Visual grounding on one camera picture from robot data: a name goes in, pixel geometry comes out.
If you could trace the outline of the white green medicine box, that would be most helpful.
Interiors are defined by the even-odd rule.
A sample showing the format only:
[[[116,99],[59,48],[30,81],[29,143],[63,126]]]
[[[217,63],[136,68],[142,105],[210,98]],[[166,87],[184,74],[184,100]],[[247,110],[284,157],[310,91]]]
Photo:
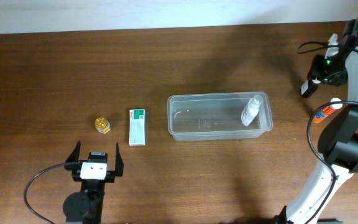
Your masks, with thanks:
[[[129,145],[145,145],[145,110],[129,111]]]

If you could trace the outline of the orange tube white cap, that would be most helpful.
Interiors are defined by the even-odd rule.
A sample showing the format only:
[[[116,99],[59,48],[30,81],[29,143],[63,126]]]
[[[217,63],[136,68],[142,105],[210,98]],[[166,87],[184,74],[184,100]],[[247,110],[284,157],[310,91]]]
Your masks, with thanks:
[[[333,114],[335,111],[342,108],[342,104],[339,103],[341,101],[339,98],[332,98],[330,100],[331,105],[326,105],[318,110],[318,112],[313,116],[313,122],[318,124],[326,119],[328,116]]]

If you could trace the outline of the small gold lid jar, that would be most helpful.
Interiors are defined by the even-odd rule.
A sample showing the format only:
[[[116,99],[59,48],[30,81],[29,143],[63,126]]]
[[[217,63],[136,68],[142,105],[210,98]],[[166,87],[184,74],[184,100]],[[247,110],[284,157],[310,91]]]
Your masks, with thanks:
[[[97,118],[94,122],[94,125],[99,133],[106,134],[111,130],[110,122],[103,117]]]

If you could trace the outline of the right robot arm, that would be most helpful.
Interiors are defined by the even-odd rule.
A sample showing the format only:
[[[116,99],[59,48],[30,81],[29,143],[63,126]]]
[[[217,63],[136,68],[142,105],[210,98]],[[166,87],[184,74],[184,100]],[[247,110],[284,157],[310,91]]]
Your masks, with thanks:
[[[358,18],[346,22],[342,36],[333,34],[317,45],[326,53],[313,58],[301,96],[310,97],[322,84],[346,84],[347,99],[337,102],[343,109],[323,129],[317,146],[307,125],[306,138],[318,161],[303,190],[272,223],[319,223],[337,190],[358,172]]]

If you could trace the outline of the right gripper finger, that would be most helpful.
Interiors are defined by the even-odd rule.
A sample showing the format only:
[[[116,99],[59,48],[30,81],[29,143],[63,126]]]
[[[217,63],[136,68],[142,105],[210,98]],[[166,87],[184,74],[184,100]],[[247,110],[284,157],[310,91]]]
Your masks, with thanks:
[[[311,68],[307,74],[307,80],[318,80],[323,81],[325,78],[324,71],[325,57],[324,55],[315,55],[311,64]]]
[[[330,73],[323,79],[323,83],[332,86],[344,85],[347,83],[347,71],[343,70]]]

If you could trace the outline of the white lotion bottle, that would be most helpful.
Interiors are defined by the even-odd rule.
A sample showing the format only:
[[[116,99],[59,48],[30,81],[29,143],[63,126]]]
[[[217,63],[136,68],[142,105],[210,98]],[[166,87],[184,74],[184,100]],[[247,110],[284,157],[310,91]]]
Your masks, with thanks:
[[[256,95],[251,98],[246,107],[242,110],[241,121],[244,126],[250,125],[259,113],[260,106],[263,103],[263,98],[260,95]]]

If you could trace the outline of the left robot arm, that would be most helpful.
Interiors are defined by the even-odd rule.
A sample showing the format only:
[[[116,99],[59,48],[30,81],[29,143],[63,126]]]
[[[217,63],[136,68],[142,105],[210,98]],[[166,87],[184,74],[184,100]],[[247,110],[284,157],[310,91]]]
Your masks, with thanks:
[[[108,154],[90,152],[87,160],[80,160],[81,142],[65,161],[64,168],[71,172],[75,182],[81,183],[78,192],[70,194],[63,203],[67,223],[101,223],[105,185],[123,176],[124,163],[116,145],[115,168],[108,169]]]

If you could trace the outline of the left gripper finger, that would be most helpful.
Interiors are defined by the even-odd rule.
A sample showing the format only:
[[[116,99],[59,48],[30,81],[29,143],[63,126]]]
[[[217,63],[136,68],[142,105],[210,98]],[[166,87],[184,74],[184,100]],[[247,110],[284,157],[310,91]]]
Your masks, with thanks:
[[[114,175],[116,177],[122,177],[124,172],[124,162],[119,152],[119,143],[116,143],[116,157],[115,157],[115,170]]]
[[[78,162],[79,161],[79,155],[80,155],[80,148],[81,148],[81,141],[77,141],[77,144],[74,148],[74,150],[70,153],[68,158],[66,159],[66,163],[69,162]]]

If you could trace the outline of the dark bottle white cap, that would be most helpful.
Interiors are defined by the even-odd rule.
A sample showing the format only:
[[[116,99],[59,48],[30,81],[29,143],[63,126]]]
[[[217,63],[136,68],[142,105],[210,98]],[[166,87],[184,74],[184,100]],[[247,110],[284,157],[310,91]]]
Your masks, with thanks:
[[[305,81],[301,86],[301,96],[303,98],[309,98],[318,89],[320,83],[321,82],[317,79]]]

